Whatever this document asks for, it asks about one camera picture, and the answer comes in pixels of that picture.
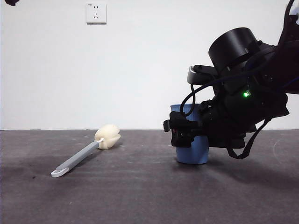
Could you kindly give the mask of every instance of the black strap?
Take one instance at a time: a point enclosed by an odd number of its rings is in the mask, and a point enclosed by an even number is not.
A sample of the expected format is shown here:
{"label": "black strap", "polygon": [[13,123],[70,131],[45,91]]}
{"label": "black strap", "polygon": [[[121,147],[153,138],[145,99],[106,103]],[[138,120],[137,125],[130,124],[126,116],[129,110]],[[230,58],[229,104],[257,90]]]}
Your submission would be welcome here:
{"label": "black strap", "polygon": [[254,139],[256,138],[256,136],[258,135],[258,133],[259,133],[259,132],[260,132],[260,131],[261,131],[261,130],[268,124],[269,121],[271,121],[271,118],[269,118],[269,119],[265,119],[263,125],[260,126],[259,129],[256,130],[256,132],[253,134],[253,136],[252,136],[252,137],[250,138],[250,140],[247,142],[247,145],[245,146],[245,148],[244,148],[242,154],[240,154],[240,155],[237,155],[237,154],[234,152],[234,150],[233,150],[233,148],[232,148],[232,146],[231,146],[231,141],[228,140],[228,141],[227,141],[228,155],[229,155],[230,157],[233,157],[233,158],[237,159],[237,160],[239,160],[239,159],[244,159],[244,158],[246,158],[247,156],[249,156],[249,154],[250,154],[250,150],[251,150],[251,147],[252,147],[252,144],[253,144],[253,142],[254,142]]}

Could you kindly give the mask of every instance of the gray floor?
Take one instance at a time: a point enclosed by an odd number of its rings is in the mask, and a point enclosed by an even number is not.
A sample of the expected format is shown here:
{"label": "gray floor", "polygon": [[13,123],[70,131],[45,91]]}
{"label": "gray floor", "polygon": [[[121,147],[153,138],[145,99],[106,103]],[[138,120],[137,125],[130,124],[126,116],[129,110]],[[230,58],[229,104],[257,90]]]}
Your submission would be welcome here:
{"label": "gray floor", "polygon": [[199,166],[176,162],[169,133],[121,131],[52,178],[94,133],[2,131],[1,223],[299,223],[299,130],[262,131],[245,160],[211,148]]}

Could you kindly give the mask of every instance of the cleaning brush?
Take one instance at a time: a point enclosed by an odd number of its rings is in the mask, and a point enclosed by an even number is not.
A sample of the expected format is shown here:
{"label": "cleaning brush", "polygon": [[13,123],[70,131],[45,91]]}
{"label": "cleaning brush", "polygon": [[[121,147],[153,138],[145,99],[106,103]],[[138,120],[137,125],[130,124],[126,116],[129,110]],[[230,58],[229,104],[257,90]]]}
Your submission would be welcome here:
{"label": "cleaning brush", "polygon": [[67,161],[58,166],[52,173],[52,177],[60,177],[69,172],[78,163],[80,163],[86,156],[88,156],[95,149],[108,150],[111,148],[121,135],[119,128],[115,125],[105,125],[99,129],[94,135],[94,142],[83,148],[81,151],[74,154]]}

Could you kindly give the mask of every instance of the gray handle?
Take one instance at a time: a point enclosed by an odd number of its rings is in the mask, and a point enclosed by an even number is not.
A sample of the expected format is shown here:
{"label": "gray handle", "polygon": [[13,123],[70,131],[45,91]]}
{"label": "gray handle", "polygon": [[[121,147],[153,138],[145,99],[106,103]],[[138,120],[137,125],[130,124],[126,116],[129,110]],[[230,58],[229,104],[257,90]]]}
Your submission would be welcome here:
{"label": "gray handle", "polygon": [[65,161],[60,166],[58,166],[56,168],[56,170],[62,170],[65,168],[68,168],[68,170],[71,170],[74,166],[76,166],[78,163],[80,163],[86,156],[88,156],[97,147],[99,147],[99,143],[97,141],[90,143],[88,146],[86,146],[81,151],[77,152],[71,158],[69,158],[67,161]]}

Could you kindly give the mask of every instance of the black object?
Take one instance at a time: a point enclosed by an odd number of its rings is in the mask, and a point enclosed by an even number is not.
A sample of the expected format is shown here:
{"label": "black object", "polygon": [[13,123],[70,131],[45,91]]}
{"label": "black object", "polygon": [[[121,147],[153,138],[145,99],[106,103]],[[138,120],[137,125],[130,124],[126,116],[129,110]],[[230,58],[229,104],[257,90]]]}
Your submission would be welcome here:
{"label": "black object", "polygon": [[[299,94],[299,26],[297,15],[289,15],[294,0],[285,12],[284,29],[277,46],[257,41],[248,28],[236,28],[220,36],[209,49],[214,67],[190,68],[192,89],[180,108],[180,116],[170,115],[164,130],[172,130],[173,146],[190,147],[197,135],[206,135],[211,147],[227,148],[230,156],[243,159],[260,130],[272,119],[289,114],[286,93]],[[200,90],[212,86],[215,96],[201,103],[201,123],[188,121],[183,113],[186,101]],[[265,120],[256,130],[255,124]],[[244,137],[255,132],[241,155],[233,148],[245,146]]]}
{"label": "black object", "polygon": [[5,2],[11,6],[15,6],[15,4],[18,2],[19,0],[5,0]]}

